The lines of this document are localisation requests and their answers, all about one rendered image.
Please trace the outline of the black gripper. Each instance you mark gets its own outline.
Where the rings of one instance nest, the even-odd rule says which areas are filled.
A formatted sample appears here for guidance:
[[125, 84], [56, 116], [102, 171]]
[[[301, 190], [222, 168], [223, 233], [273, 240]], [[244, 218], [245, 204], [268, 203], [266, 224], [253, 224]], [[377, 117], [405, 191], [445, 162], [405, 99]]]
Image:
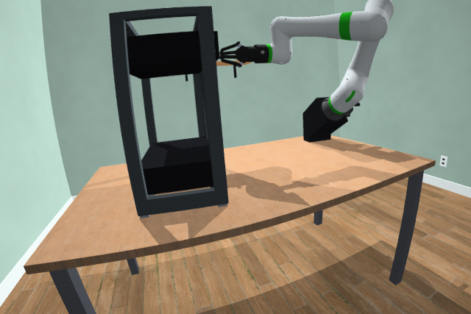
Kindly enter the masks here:
[[[239, 47], [236, 51], [226, 51], [236, 46]], [[228, 54], [235, 54], [235, 55], [228, 55]], [[256, 50], [254, 46], [242, 46], [240, 42], [238, 41], [236, 44], [222, 48], [219, 52], [219, 56], [220, 56], [219, 59], [221, 59], [223, 63], [236, 65], [240, 68], [242, 64], [245, 62], [255, 62]], [[232, 57], [232, 58], [224, 58], [224, 57]], [[225, 60], [225, 59], [237, 59], [238, 61], [240, 61], [240, 63], [233, 62], [230, 60]]]

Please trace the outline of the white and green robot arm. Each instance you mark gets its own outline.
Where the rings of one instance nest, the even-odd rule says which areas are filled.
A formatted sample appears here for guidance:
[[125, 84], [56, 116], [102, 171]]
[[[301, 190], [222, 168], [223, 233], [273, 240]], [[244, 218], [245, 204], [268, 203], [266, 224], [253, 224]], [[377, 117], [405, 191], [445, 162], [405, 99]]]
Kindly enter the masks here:
[[[255, 63], [283, 65], [292, 58], [292, 37], [323, 37], [358, 41], [355, 54], [337, 90], [322, 102], [332, 121], [350, 117], [364, 97], [364, 88], [380, 39], [394, 12], [391, 0], [369, 0], [364, 11], [314, 17], [277, 17], [271, 23], [270, 45], [254, 45]], [[354, 106], [355, 105], [355, 106]], [[348, 111], [349, 110], [349, 111]]]

